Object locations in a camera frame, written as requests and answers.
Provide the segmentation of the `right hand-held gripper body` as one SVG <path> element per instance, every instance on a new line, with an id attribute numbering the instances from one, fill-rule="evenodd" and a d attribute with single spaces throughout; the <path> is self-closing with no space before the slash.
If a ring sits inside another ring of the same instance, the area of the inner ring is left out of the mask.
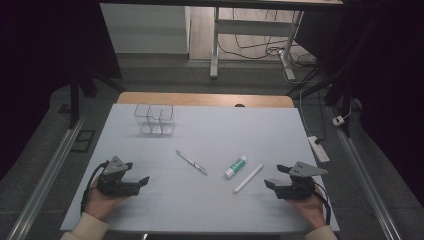
<path id="1" fill-rule="evenodd" d="M 290 186 L 276 186 L 274 192 L 278 199 L 302 200 L 315 192 L 313 176 L 325 175 L 328 171 L 310 164 L 298 161 L 288 173 Z"/>

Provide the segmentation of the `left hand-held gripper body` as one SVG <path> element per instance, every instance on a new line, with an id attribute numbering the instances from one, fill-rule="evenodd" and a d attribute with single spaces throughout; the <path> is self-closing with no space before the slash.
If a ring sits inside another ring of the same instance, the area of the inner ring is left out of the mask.
<path id="1" fill-rule="evenodd" d="M 127 171 L 127 166 L 118 156 L 114 156 L 102 171 L 98 179 L 98 190 L 109 197 L 137 196 L 140 191 L 138 183 L 123 182 L 122 178 Z"/>

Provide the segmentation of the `white frosted pen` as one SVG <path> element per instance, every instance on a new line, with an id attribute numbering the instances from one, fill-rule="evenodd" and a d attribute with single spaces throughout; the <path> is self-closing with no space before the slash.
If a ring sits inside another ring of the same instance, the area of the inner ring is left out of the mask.
<path id="1" fill-rule="evenodd" d="M 234 190 L 233 194 L 238 194 L 264 167 L 259 164 Z"/>

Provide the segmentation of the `white and green glue stick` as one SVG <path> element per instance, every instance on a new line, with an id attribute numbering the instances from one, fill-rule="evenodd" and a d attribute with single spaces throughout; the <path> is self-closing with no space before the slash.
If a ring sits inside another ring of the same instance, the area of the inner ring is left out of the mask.
<path id="1" fill-rule="evenodd" d="M 224 172 L 224 177 L 227 180 L 231 179 L 246 163 L 247 157 L 241 156 Z"/>

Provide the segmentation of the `silver pen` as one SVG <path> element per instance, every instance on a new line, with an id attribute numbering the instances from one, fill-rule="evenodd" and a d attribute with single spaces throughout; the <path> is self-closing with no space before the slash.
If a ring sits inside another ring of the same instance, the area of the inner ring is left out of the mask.
<path id="1" fill-rule="evenodd" d="M 207 171 L 204 167 L 196 163 L 195 161 L 191 160 L 189 157 L 184 155 L 181 151 L 175 150 L 176 154 L 180 156 L 184 161 L 186 161 L 188 164 L 190 164 L 193 168 L 195 168 L 197 171 L 199 171 L 201 174 L 208 176 Z"/>

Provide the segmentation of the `clear plastic pen holder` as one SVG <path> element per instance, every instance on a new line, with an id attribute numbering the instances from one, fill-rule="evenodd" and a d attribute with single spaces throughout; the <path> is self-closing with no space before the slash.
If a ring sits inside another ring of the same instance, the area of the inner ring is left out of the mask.
<path id="1" fill-rule="evenodd" d="M 142 134 L 172 135 L 174 133 L 172 105 L 138 104 L 134 117 Z"/>

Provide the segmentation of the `person's left hand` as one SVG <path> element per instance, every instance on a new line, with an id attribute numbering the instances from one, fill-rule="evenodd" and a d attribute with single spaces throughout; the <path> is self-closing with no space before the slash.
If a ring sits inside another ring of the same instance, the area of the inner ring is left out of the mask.
<path id="1" fill-rule="evenodd" d="M 119 203 L 126 200 L 126 197 L 105 196 L 98 190 L 97 185 L 98 179 L 95 179 L 88 191 L 84 213 L 98 220 L 105 220 Z"/>

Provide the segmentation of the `person's right hand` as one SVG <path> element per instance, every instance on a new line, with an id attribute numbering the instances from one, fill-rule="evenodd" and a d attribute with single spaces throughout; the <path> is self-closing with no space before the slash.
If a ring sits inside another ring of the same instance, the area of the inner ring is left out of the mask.
<path id="1" fill-rule="evenodd" d="M 288 200 L 301 216 L 308 222 L 312 230 L 326 226 L 323 203 L 317 195 L 321 196 L 321 191 L 315 188 L 315 193 L 302 200 Z"/>

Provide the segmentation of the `white power strip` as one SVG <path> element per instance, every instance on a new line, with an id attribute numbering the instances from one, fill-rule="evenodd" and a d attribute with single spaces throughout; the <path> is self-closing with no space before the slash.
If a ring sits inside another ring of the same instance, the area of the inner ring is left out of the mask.
<path id="1" fill-rule="evenodd" d="M 318 138 L 316 136 L 309 136 L 308 141 L 318 161 L 322 164 L 328 163 L 330 161 L 330 158 L 328 157 L 326 151 L 318 141 Z"/>

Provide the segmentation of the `small white adapter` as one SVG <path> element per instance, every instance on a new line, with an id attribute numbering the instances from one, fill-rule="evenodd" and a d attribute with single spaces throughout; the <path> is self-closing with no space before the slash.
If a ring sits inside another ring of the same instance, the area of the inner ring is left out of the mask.
<path id="1" fill-rule="evenodd" d="M 332 119 L 333 124 L 335 126 L 340 126 L 340 125 L 344 124 L 345 123 L 345 119 L 348 118 L 350 116 L 350 114 L 351 114 L 350 111 L 348 112 L 348 114 L 346 116 L 337 116 L 337 117 L 333 118 Z"/>

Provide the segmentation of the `black stand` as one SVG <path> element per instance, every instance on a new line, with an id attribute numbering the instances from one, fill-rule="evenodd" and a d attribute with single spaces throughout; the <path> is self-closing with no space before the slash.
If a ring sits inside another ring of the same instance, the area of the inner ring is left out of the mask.
<path id="1" fill-rule="evenodd" d="M 333 74 L 327 75 L 324 80 L 318 80 L 314 86 L 304 89 L 304 86 L 312 83 L 315 76 L 320 72 L 321 68 L 315 66 L 301 80 L 289 80 L 289 83 L 293 83 L 294 86 L 286 95 L 300 100 L 328 87 L 329 90 L 324 97 L 324 103 L 327 106 L 335 106 L 339 100 L 342 101 L 340 116 L 344 122 L 339 127 L 347 136 L 350 136 L 349 117 L 352 112 L 352 78 L 349 76 L 350 68 L 345 66 L 340 67 Z"/>
<path id="2" fill-rule="evenodd" d="M 93 67 L 84 67 L 82 65 L 75 67 L 70 75 L 70 129 L 75 128 L 80 120 L 79 90 L 82 90 L 86 97 L 94 98 L 98 93 L 94 84 L 95 79 L 100 80 L 119 93 L 126 91 L 123 86 Z"/>

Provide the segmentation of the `black curtain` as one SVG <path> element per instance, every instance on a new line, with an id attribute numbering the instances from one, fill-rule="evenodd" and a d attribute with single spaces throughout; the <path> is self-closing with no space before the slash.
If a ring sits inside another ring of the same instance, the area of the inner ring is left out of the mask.
<path id="1" fill-rule="evenodd" d="M 0 180 L 49 109 L 77 79 L 122 77 L 101 0 L 0 0 Z"/>
<path id="2" fill-rule="evenodd" d="M 297 43 L 327 74 L 350 68 L 365 132 L 424 206 L 424 0 L 345 0 L 307 11 Z"/>

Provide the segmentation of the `white-legged desk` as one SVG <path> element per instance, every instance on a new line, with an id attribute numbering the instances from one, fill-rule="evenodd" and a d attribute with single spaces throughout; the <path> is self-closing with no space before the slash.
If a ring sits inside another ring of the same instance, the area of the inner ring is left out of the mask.
<path id="1" fill-rule="evenodd" d="M 305 11 L 341 10 L 344 5 L 343 0 L 100 0 L 100 2 L 111 4 L 212 7 L 214 9 L 214 25 L 210 65 L 211 79 L 216 79 L 218 76 L 219 35 L 287 37 L 284 50 L 280 51 L 278 56 L 280 57 L 286 76 L 290 80 L 294 80 L 295 76 L 289 64 L 288 55 L 303 13 Z M 231 20 L 220 18 L 219 10 L 221 8 L 294 10 L 295 14 L 291 22 Z"/>

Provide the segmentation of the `metal floor rail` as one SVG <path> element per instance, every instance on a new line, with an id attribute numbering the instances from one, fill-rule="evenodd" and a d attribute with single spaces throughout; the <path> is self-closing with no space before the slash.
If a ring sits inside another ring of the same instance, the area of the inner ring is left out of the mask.
<path id="1" fill-rule="evenodd" d="M 326 113 L 330 117 L 330 122 L 335 117 L 335 108 L 326 107 Z M 338 138 L 348 156 L 349 162 L 361 184 L 361 187 L 368 199 L 371 208 L 375 212 L 375 216 L 381 226 L 381 229 L 387 240 L 402 240 L 402 236 L 396 226 L 393 217 L 391 216 L 387 205 L 377 190 L 377 187 L 371 179 L 371 175 L 366 169 L 359 152 L 352 141 L 340 126 L 335 126 L 331 122 L 331 126 L 335 129 Z"/>
<path id="2" fill-rule="evenodd" d="M 85 121 L 86 116 L 82 116 L 75 122 L 72 128 L 65 131 L 65 135 L 63 136 L 59 146 L 56 148 L 49 164 L 26 202 L 6 240 L 25 240 L 27 237 L 66 160 L 68 153 L 70 152 L 71 146 Z"/>

